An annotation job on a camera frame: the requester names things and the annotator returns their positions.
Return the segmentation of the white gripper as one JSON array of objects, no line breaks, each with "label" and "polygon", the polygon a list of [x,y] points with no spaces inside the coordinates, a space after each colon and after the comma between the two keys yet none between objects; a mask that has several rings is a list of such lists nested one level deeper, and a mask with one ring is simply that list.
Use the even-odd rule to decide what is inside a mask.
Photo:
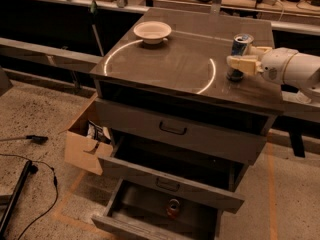
[{"label": "white gripper", "polygon": [[286,68],[290,60],[298,53],[289,48],[272,49],[269,46],[251,45],[244,56],[228,56],[227,64],[248,75],[261,73],[262,78],[275,84],[284,84]]}]

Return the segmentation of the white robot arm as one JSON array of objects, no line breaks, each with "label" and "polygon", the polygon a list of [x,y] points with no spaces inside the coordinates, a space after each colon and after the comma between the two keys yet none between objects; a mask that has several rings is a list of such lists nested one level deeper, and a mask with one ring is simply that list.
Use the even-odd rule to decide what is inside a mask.
[{"label": "white robot arm", "polygon": [[297,88],[311,101],[320,101],[320,57],[295,49],[249,48],[245,55],[229,55],[227,64],[248,75],[260,74],[277,85]]}]

